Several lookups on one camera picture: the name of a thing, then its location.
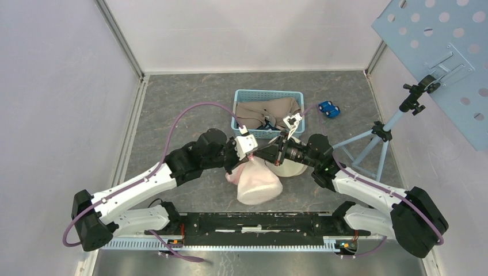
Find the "white mesh laundry bag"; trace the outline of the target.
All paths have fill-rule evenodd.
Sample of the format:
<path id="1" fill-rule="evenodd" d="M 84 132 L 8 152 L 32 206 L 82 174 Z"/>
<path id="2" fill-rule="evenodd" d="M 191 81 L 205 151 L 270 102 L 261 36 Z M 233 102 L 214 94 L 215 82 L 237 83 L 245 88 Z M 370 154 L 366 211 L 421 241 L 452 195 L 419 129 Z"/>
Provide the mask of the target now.
<path id="1" fill-rule="evenodd" d="M 226 173 L 226 180 L 237 186 L 237 200 L 245 205 L 258 205 L 279 196 L 283 185 L 258 157 L 238 165 L 231 174 Z"/>

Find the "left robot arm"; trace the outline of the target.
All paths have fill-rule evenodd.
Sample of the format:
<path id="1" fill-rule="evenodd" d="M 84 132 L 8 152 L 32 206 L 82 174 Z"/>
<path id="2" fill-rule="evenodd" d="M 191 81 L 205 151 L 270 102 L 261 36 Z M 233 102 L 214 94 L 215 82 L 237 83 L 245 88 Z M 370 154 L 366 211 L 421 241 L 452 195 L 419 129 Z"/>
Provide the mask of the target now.
<path id="1" fill-rule="evenodd" d="M 165 206 L 135 209 L 135 205 L 197 179 L 205 170 L 223 167 L 231 174 L 258 148 L 254 135 L 245 127 L 239 131 L 239 136 L 228 138 L 218 129 L 209 129 L 196 141 L 173 150 L 145 172 L 116 187 L 94 194 L 87 190 L 77 192 L 63 244 L 90 252 L 120 235 L 160 230 L 176 233 L 181 219 L 174 211 Z"/>

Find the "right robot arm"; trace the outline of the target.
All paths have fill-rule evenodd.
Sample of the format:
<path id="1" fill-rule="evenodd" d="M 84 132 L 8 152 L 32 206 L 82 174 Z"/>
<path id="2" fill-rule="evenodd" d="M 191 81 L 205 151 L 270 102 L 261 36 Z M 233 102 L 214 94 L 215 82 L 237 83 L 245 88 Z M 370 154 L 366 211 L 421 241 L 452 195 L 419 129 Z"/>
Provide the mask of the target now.
<path id="1" fill-rule="evenodd" d="M 354 229 L 391 237 L 418 258 L 444 244 L 448 222 L 424 189 L 391 187 L 355 172 L 335 158 L 333 147 L 323 134 L 310 136 L 306 144 L 278 136 L 252 153 L 276 166 L 285 160 L 309 166 L 320 187 L 365 203 L 366 206 L 344 203 L 335 210 L 332 226 L 340 235 Z"/>

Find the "beige bra in basket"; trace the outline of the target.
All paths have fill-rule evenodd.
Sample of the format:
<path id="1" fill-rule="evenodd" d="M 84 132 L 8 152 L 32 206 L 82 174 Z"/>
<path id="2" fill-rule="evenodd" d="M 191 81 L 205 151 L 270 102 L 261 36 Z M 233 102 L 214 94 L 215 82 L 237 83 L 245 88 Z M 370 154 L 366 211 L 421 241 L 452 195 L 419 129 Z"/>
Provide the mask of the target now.
<path id="1" fill-rule="evenodd" d="M 277 130 L 286 129 L 283 119 L 288 115 L 301 112 L 297 100 L 292 97 L 269 101 L 238 102 L 235 115 L 239 125 L 247 129 L 259 129 L 269 124 Z"/>

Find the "blue toy car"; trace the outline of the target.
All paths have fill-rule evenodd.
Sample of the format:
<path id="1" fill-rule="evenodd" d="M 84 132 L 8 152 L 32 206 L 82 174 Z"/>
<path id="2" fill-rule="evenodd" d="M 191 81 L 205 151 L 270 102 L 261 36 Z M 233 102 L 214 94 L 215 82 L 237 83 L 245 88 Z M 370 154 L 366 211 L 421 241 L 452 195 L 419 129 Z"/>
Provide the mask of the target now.
<path id="1" fill-rule="evenodd" d="M 327 118 L 335 118 L 341 113 L 339 107 L 335 106 L 331 101 L 319 103 L 318 108 Z"/>

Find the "blue tripod stand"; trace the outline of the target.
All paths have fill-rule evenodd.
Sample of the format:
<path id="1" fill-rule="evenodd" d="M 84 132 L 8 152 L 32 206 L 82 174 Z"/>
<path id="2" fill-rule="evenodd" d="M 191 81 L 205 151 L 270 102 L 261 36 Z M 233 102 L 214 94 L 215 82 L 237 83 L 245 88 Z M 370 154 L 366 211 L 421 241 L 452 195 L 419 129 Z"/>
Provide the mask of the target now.
<path id="1" fill-rule="evenodd" d="M 333 146 L 334 149 L 342 149 L 349 159 L 352 161 L 351 166 L 363 174 L 374 178 L 376 181 L 380 181 L 386 161 L 387 150 L 392 140 L 393 126 L 408 112 L 411 112 L 413 116 L 421 113 L 425 110 L 425 106 L 419 103 L 419 99 L 424 94 L 431 94 L 444 86 L 438 79 L 432 75 L 427 75 L 416 85 L 404 84 L 403 88 L 407 90 L 408 96 L 401 102 L 398 107 L 398 111 L 384 124 L 381 121 L 375 121 L 370 130 L 356 135 L 350 139 L 344 140 Z M 363 138 L 370 137 L 370 142 L 360 152 L 357 157 L 354 157 L 347 149 L 346 146 L 352 142 L 361 140 Z M 369 155 L 369 153 L 376 147 L 377 144 L 382 143 L 378 168 L 376 172 L 370 172 L 360 167 L 361 162 Z"/>

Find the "blue perforated panel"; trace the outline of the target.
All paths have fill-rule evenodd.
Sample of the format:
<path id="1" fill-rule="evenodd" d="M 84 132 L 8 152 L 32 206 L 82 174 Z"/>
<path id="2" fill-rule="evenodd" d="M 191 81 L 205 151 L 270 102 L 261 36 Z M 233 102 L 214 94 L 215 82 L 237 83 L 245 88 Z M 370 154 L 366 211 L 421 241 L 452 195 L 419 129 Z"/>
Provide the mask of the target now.
<path id="1" fill-rule="evenodd" d="M 487 149 L 487 2 L 391 1 L 372 28 L 477 151 Z"/>

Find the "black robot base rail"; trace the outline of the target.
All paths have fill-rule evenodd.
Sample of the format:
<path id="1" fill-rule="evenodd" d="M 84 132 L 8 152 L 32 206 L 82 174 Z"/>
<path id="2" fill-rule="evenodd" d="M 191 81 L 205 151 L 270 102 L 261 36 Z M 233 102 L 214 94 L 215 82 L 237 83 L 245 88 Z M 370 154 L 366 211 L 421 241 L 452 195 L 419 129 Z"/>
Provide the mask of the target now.
<path id="1" fill-rule="evenodd" d="M 181 235 L 186 246 L 318 246 L 324 237 L 369 236 L 330 213 L 181 213 L 158 234 Z"/>

